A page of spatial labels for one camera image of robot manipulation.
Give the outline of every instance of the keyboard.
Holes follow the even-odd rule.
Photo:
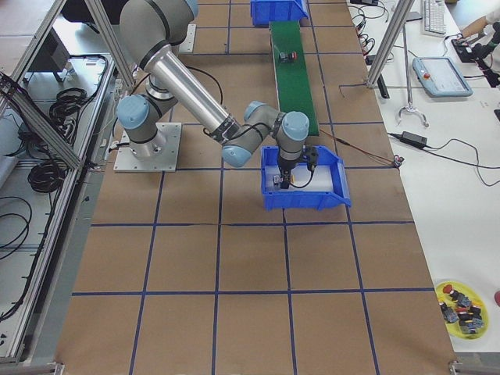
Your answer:
[[[445,0],[422,0],[422,34],[444,37]]]

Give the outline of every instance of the floor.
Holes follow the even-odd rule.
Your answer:
[[[277,105],[270,34],[247,2],[205,0],[186,65],[241,117]],[[392,158],[344,2],[302,28],[320,128]],[[218,98],[216,86],[200,81]],[[178,171],[109,160],[56,359],[75,374],[447,374],[454,359],[398,171],[335,144],[352,207],[266,211],[259,155],[224,165],[180,105]]]

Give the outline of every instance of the robotic arm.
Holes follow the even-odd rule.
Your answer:
[[[278,166],[287,188],[290,171],[305,157],[309,119],[301,112],[280,112],[252,102],[240,125],[176,57],[188,24],[198,15],[196,0],[130,0],[120,18],[122,37],[134,60],[150,73],[146,92],[131,95],[118,105],[117,116],[137,157],[162,151],[166,140],[156,121],[181,102],[205,127],[207,135],[223,146],[224,160],[243,166],[271,134],[280,148]]]

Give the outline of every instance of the blue plastic bin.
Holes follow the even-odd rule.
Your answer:
[[[278,147],[261,149],[261,191],[266,209],[313,208],[325,209],[337,205],[351,207],[351,197],[345,177],[344,161],[324,146],[316,146],[318,166],[329,166],[333,191],[270,190],[266,187],[266,166],[276,166]]]
[[[257,27],[267,27],[270,21],[299,21],[309,18],[302,0],[250,0],[250,15]]]

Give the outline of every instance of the yellow plate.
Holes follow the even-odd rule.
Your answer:
[[[464,338],[466,340],[473,340],[475,338],[480,338],[484,332],[488,329],[488,312],[486,311],[486,307],[484,307],[484,303],[479,298],[479,295],[475,291],[473,291],[470,287],[466,286],[465,284],[459,283],[458,281],[445,281],[444,283],[440,283],[436,287],[436,295],[437,299],[440,299],[448,305],[448,307],[451,307],[452,309],[456,309],[457,305],[452,301],[452,298],[447,294],[443,292],[443,288],[451,284],[453,286],[453,289],[456,291],[459,291],[460,293],[465,294],[467,297],[469,297],[469,300],[477,303],[481,307],[481,317],[483,318],[484,326],[478,330],[476,334],[463,334],[462,331],[460,330],[460,325],[459,322],[456,321],[454,323],[446,323],[446,329],[450,334],[455,336],[456,338]]]

